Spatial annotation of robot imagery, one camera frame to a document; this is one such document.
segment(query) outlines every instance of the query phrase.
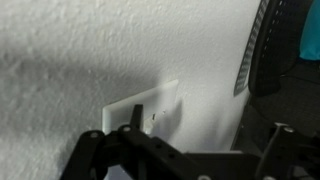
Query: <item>drywall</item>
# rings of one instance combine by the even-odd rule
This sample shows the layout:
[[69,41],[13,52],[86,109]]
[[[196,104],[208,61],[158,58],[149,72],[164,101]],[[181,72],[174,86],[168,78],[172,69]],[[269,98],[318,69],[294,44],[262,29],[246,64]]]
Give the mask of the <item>drywall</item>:
[[182,151],[230,148],[257,0],[0,3],[0,179],[57,179],[103,106],[174,79],[158,133]]

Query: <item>electrical outlet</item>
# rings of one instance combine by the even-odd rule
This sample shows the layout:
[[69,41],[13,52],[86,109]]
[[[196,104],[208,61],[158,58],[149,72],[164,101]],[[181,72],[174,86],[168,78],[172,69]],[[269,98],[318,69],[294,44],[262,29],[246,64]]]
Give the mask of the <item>electrical outlet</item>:
[[174,80],[162,86],[147,90],[103,108],[102,130],[105,134],[117,130],[121,125],[128,124],[133,107],[143,105],[142,131],[152,132],[157,114],[175,107],[176,92],[179,81]]

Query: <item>bolt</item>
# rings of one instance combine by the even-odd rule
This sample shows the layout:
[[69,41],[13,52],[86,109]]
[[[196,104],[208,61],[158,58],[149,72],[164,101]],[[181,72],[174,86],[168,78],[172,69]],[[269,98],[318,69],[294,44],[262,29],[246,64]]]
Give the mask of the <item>bolt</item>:
[[129,126],[126,126],[126,127],[123,128],[123,131],[124,132],[129,132],[129,131],[131,131],[131,128]]
[[291,127],[285,127],[284,130],[289,132],[289,133],[293,133],[294,132],[294,129],[291,128]]
[[91,138],[97,138],[99,135],[96,132],[91,133],[90,137]]
[[277,179],[271,176],[265,176],[263,180],[277,180]]
[[201,175],[198,177],[198,180],[211,180],[211,178],[207,175]]

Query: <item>black metal frame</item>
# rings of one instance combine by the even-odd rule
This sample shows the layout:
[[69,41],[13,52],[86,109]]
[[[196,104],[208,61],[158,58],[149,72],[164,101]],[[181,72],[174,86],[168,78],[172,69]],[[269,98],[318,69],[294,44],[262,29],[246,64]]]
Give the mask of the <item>black metal frame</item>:
[[291,127],[274,125],[262,158],[238,152],[183,154],[139,130],[142,111],[142,105],[136,105],[130,125],[108,135],[83,133],[61,180],[102,180],[114,165],[139,180],[292,179],[293,166],[320,178],[319,134],[308,138]]

